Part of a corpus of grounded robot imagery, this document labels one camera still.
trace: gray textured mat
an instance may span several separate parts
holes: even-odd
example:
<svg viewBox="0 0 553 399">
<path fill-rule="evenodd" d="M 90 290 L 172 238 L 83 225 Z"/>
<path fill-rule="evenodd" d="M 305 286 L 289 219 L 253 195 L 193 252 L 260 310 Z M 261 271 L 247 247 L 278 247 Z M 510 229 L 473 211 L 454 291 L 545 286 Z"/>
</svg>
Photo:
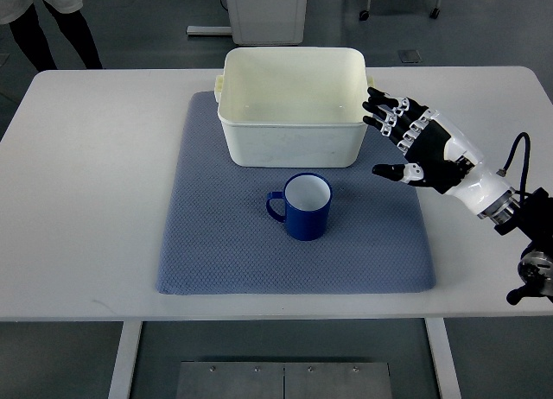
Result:
<svg viewBox="0 0 553 399">
<path fill-rule="evenodd" d="M 164 294 L 359 294 L 430 289 L 435 275 L 416 191 L 378 178 L 404 162 L 367 131 L 349 168 L 310 169 L 333 187 L 326 234 L 289 237 L 265 211 L 267 192 L 301 169 L 242 168 L 226 147 L 212 92 L 190 101 L 160 255 Z"/>
</svg>

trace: white robot link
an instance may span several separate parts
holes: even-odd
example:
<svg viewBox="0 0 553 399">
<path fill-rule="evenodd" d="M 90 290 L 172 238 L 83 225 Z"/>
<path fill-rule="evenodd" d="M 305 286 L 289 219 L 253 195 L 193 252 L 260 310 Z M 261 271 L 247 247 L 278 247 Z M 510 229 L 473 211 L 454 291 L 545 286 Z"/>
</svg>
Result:
<svg viewBox="0 0 553 399">
<path fill-rule="evenodd" d="M 489 218 L 500 235 L 519 228 L 531 243 L 522 252 L 518 273 L 524 285 L 507 295 L 518 304 L 525 297 L 546 296 L 553 302 L 553 198 L 541 187 L 525 191 L 530 138 L 521 133 L 512 146 L 504 168 L 493 172 L 483 154 L 439 111 L 411 98 L 393 98 L 369 88 L 363 121 L 387 136 L 404 154 L 407 164 L 377 164 L 372 172 L 415 187 L 433 187 L 458 198 L 479 218 Z M 505 179 L 518 143 L 525 139 L 526 152 L 520 189 Z"/>
</svg>

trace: black pants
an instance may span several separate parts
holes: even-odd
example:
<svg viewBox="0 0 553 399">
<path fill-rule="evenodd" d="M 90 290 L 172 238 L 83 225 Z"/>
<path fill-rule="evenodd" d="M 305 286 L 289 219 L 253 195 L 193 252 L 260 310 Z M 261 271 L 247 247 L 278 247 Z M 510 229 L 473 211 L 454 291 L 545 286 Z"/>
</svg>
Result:
<svg viewBox="0 0 553 399">
<path fill-rule="evenodd" d="M 102 69 L 98 50 L 85 18 L 80 11 L 63 14 L 44 2 L 48 11 L 58 23 L 61 33 L 73 45 L 88 69 Z M 50 52 L 48 41 L 38 23 L 38 15 L 32 4 L 27 11 L 10 23 L 11 33 L 19 48 L 29 58 L 37 71 L 57 69 Z"/>
</svg>

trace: white table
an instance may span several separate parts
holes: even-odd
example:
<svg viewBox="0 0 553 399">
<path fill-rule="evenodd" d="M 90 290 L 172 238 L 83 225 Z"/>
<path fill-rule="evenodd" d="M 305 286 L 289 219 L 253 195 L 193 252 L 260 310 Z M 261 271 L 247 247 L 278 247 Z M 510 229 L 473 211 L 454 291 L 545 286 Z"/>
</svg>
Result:
<svg viewBox="0 0 553 399">
<path fill-rule="evenodd" d="M 51 71 L 35 78 L 0 142 L 0 320 L 123 320 L 124 335 L 132 337 L 127 345 L 122 339 L 122 348 L 130 343 L 135 352 L 142 320 L 553 314 L 546 299 L 515 307 L 505 301 L 522 283 L 516 267 L 528 239 L 518 231 L 501 237 L 491 221 L 433 189 L 418 190 L 437 275 L 430 291 L 158 294 L 158 255 L 188 100 L 212 90 L 219 73 Z M 515 136 L 527 131 L 528 190 L 553 193 L 553 105 L 530 70 L 367 73 L 379 89 L 441 110 L 485 150 L 493 168 L 503 166 Z M 515 187 L 521 160 L 509 172 Z M 440 332 L 443 323 L 429 323 Z"/>
</svg>

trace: gray floor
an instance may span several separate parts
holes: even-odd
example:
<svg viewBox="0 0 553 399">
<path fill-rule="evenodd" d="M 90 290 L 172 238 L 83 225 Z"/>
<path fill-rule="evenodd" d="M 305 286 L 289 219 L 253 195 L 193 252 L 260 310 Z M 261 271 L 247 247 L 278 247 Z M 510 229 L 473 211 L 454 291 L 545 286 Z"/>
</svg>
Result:
<svg viewBox="0 0 553 399">
<path fill-rule="evenodd" d="M 443 0 L 442 13 L 437 20 L 429 19 L 435 0 L 373 0 L 372 16 L 367 22 L 360 22 L 358 14 L 365 8 L 365 1 L 308 0 L 302 45 L 356 48 L 371 67 L 408 66 L 397 54 L 398 50 L 405 49 L 418 50 L 423 59 L 421 64 L 409 66 L 529 67 L 553 98 L 553 68 L 550 65 L 553 60 L 550 41 L 553 0 Z M 79 58 L 60 35 L 53 18 L 42 5 L 37 9 L 58 67 L 82 69 Z M 226 53 L 235 48 L 228 37 L 186 36 L 188 25 L 229 24 L 219 0 L 85 0 L 82 11 L 106 68 L 221 68 Z M 9 57 L 0 66 L 0 136 L 35 76 L 34 68 L 18 50 L 7 26 L 0 27 L 0 58 L 2 54 Z M 517 257 L 518 254 L 513 254 L 512 263 L 505 262 L 505 267 L 516 268 Z M 110 383 L 109 371 L 105 370 L 113 366 L 117 351 L 114 334 L 118 334 L 120 326 L 96 323 L 14 325 L 0 326 L 0 397 L 105 397 Z M 249 331 L 254 332 L 256 324 L 251 325 Z M 217 324 L 206 326 L 207 333 L 217 337 Z M 329 322 L 313 328 L 321 338 L 329 340 L 330 335 L 335 334 L 333 326 Z M 463 397 L 553 397 L 548 342 L 552 327 L 553 320 L 549 318 L 447 320 Z M 145 327 L 148 334 L 152 328 Z M 221 340 L 240 345 L 244 330 L 239 326 L 229 328 L 235 328 L 236 332 L 218 339 L 215 347 L 219 350 L 212 348 L 211 340 L 194 332 L 183 331 L 183 334 L 196 334 L 194 337 L 198 343 L 203 343 L 209 354 L 239 355 Z M 293 332 L 295 327 L 289 326 L 287 331 Z M 343 332 L 336 337 L 347 341 Z M 163 339 L 146 340 L 163 347 Z M 81 354 L 91 344 L 97 346 L 95 353 Z M 315 356 L 317 352 L 357 356 L 352 353 L 356 345 L 346 344 L 341 340 L 330 349 L 331 353 L 324 349 L 318 351 L 316 346 L 299 352 Z M 200 355 L 201 346 L 196 346 L 194 355 Z M 371 353 L 371 345 L 366 349 L 359 355 Z M 144 342 L 141 358 L 153 351 Z M 242 354 L 289 354 L 283 352 L 280 345 L 260 351 Z M 167 353 L 161 349 L 158 354 L 154 363 L 160 364 L 160 358 Z M 70 365 L 75 357 L 90 366 Z M 140 369 L 144 375 L 145 368 Z M 148 371 L 163 371 L 162 367 L 151 369 Z M 10 382 L 12 377 L 15 378 L 13 383 Z M 144 387 L 147 384 L 143 377 L 137 380 L 140 380 L 141 390 L 148 389 Z M 33 390 L 33 386 L 44 389 Z M 85 393 L 78 396 L 75 392 L 79 390 Z M 154 397 L 138 392 L 133 390 L 136 397 Z"/>
</svg>

